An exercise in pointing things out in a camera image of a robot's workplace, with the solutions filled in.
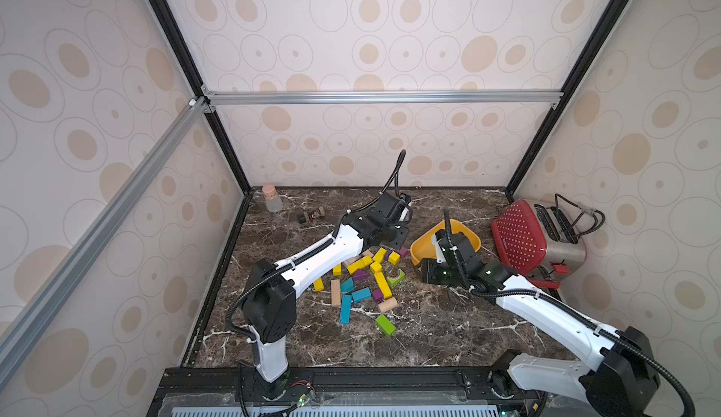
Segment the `yellow bowl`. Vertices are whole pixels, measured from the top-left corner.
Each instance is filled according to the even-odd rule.
[[[433,243],[431,242],[431,237],[433,237],[436,231],[445,228],[446,223],[441,221],[440,223],[435,225],[430,231],[426,232],[424,235],[421,235],[418,239],[416,239],[412,245],[410,245],[410,260],[413,262],[413,265],[418,265],[420,263],[420,260],[424,258],[436,258],[436,247],[433,246]],[[468,237],[468,240],[471,241],[471,245],[473,245],[473,249],[475,251],[481,249],[481,239],[478,238],[475,232],[468,229],[468,227],[460,221],[451,219],[451,232],[453,232],[454,234],[462,232],[463,235]]]

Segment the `dark marble surface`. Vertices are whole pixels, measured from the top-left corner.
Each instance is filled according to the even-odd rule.
[[[476,232],[485,258],[496,256],[490,223],[508,205],[499,190],[405,189],[413,198],[413,221],[405,246],[443,219],[443,207]],[[280,189],[284,209],[271,214],[257,193],[240,232],[227,274],[218,293],[203,345],[194,367],[232,367],[252,361],[245,338],[223,325],[228,306],[240,293],[254,262],[263,257],[285,258],[332,230],[339,213],[370,201],[378,193],[364,189]],[[301,209],[325,207],[325,220],[301,225]],[[399,306],[386,316],[396,326],[392,337],[381,334],[372,299],[353,304],[350,324],[338,323],[339,307],[330,305],[332,272],[323,276],[326,290],[311,287],[298,300],[298,320],[288,334],[287,356],[292,367],[312,366],[456,366],[489,365],[506,349],[535,356],[571,359],[558,342],[515,314],[478,298],[442,286],[420,282],[410,254],[398,266],[406,277],[394,290]],[[341,280],[349,277],[345,268]],[[362,286],[375,288],[371,276]],[[236,322],[243,322],[241,313]]]

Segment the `wooden block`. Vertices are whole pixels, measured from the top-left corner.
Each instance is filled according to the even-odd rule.
[[[376,301],[376,304],[383,301],[383,292],[381,292],[381,289],[375,289],[373,292],[371,292],[371,296],[373,296],[373,299]]]
[[[359,260],[360,258],[361,258],[361,256],[357,255],[356,257],[353,257],[353,258],[350,258],[350,259],[346,259],[346,260],[343,260],[343,261],[342,261],[342,262],[340,263],[340,265],[342,265],[342,266],[344,266],[344,267],[348,268],[348,266],[349,266],[349,265],[350,265],[351,263],[354,263],[354,262],[356,262],[356,260]]]
[[[382,314],[387,313],[391,309],[393,309],[395,306],[398,305],[398,301],[395,299],[394,296],[391,296],[386,301],[380,302],[378,304],[378,311]]]
[[[379,315],[378,318],[376,318],[376,324],[385,335],[392,335],[393,332],[396,332],[396,327],[393,326],[393,323],[391,323],[385,315]]]
[[[340,279],[330,280],[330,304],[332,306],[340,305]]]
[[[373,260],[377,263],[383,262],[383,259],[386,258],[386,252],[388,252],[388,250],[385,248],[379,248],[378,252],[373,256]]]
[[[396,276],[395,278],[392,278],[389,276],[386,278],[386,280],[388,281],[388,285],[393,287],[393,286],[397,286],[398,284],[400,284],[400,282],[403,281],[403,278],[405,278],[405,273],[403,273],[403,270],[401,270],[399,268],[398,276]]]
[[[353,297],[353,302],[361,302],[367,298],[371,297],[371,290],[368,287],[365,287],[361,290],[357,290],[356,292],[350,294]]]
[[[383,298],[388,299],[393,294],[391,293],[391,288],[388,287],[388,282],[386,282],[386,278],[383,276],[383,273],[376,273],[376,282],[378,283],[378,288],[381,289],[381,292],[383,292]]]
[[[340,291],[344,294],[353,291],[353,278],[346,279],[343,284],[340,285]]]
[[[360,270],[361,268],[365,268],[373,263],[373,259],[371,256],[365,256],[364,258],[360,260],[356,260],[356,262],[351,263],[347,269],[348,273],[354,274],[357,270]]]
[[[370,275],[365,270],[358,270],[353,274],[353,283],[365,281]]]
[[[393,265],[398,265],[398,261],[401,260],[401,255],[393,251],[388,255],[388,261]]]
[[[339,322],[347,325],[350,323],[350,303],[353,299],[350,295],[343,295],[343,303],[340,304],[340,319]]]

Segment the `purple block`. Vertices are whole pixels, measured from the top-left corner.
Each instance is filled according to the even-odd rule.
[[[381,289],[375,289],[371,292],[371,296],[373,296],[373,299],[376,301],[376,304],[383,301],[383,292],[381,292]]]
[[[358,270],[353,274],[353,280],[354,281],[364,281],[365,279],[368,279],[370,275],[368,275],[368,272],[365,270]]]

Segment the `patterned wallpaper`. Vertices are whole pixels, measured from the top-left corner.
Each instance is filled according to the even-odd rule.
[[[298,91],[559,88],[608,0],[172,2],[209,88]]]
[[[189,100],[143,0],[0,0],[0,333]]]
[[[0,333],[189,100],[143,0],[0,0]],[[145,415],[240,193],[204,122],[0,394],[0,415]]]
[[[0,417],[144,417],[177,366],[240,205],[194,124],[0,394]]]
[[[219,106],[253,186],[505,186],[548,103]]]
[[[563,295],[644,331],[699,417],[721,408],[719,22],[721,0],[635,0],[518,192],[606,213]],[[668,384],[648,409],[680,411]]]

